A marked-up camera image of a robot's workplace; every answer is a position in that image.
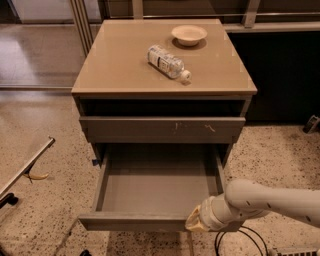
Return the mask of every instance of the terrazzo floor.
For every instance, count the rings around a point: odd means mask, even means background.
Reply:
[[[72,86],[84,60],[74,28],[0,25],[0,34],[6,35],[0,38],[0,53],[5,56],[0,59],[0,85]],[[66,49],[63,42],[68,42]],[[217,233],[87,231],[77,217],[91,211],[100,170],[92,165],[94,154],[78,118],[68,93],[0,91],[0,188],[48,141],[48,135],[56,139],[31,171],[49,177],[32,183],[21,177],[10,189],[18,204],[0,209],[0,248],[6,255],[73,256],[84,249],[93,256],[216,255]],[[301,126],[292,125],[245,126],[225,177],[227,182],[247,178],[272,187],[320,189],[319,156],[319,132],[305,134]],[[245,225],[257,231],[269,249],[320,248],[320,229],[275,213]],[[224,236],[220,254],[260,255],[239,232]]]

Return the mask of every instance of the open drawer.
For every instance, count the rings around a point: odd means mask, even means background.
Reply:
[[[223,193],[220,159],[210,144],[108,144],[88,230],[185,231],[208,196]]]

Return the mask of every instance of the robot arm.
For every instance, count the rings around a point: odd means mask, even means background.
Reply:
[[[189,216],[186,228],[219,231],[231,222],[270,211],[320,228],[320,190],[270,188],[250,180],[234,180],[224,194],[205,199]]]

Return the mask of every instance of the small bowl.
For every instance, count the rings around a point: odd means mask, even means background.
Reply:
[[[207,31],[201,27],[193,25],[183,25],[175,27],[171,34],[178,39],[183,46],[195,46],[201,39],[207,36]]]

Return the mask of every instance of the plastic water bottle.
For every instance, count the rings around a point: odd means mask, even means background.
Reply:
[[[181,59],[175,57],[160,45],[153,45],[148,50],[148,61],[172,79],[180,78],[181,83],[191,80],[191,73],[184,69]]]

